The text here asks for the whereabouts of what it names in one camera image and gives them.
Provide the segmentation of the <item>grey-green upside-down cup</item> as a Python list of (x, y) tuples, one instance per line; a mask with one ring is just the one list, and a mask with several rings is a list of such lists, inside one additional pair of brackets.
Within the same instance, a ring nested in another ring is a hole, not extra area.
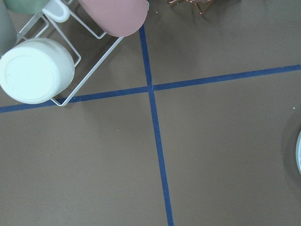
[(0, 55), (16, 45), (17, 33), (3, 0), (0, 1)]

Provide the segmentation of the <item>light blue plate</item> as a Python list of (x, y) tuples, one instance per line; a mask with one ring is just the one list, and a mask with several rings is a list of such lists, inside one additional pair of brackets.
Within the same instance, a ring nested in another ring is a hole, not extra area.
[(296, 142), (296, 165), (301, 174), (301, 131), (299, 132), (297, 142)]

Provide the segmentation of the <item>pink upside-down cup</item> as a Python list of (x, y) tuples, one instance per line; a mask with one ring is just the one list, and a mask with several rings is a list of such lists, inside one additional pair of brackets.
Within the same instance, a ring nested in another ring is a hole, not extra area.
[(144, 24), (149, 4), (146, 0), (80, 0), (80, 5), (109, 35), (126, 37)]

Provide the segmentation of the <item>green upside-down cup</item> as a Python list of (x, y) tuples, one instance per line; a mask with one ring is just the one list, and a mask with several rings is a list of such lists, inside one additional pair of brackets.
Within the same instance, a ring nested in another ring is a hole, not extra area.
[(50, 0), (4, 0), (8, 10), (19, 14), (36, 14), (50, 2)]

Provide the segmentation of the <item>white upside-down cup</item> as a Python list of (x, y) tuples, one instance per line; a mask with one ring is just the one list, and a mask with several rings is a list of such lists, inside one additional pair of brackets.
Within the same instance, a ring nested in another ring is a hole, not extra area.
[(0, 60), (0, 86), (25, 104), (40, 104), (64, 91), (75, 74), (74, 61), (60, 43), (32, 38), (9, 50)]

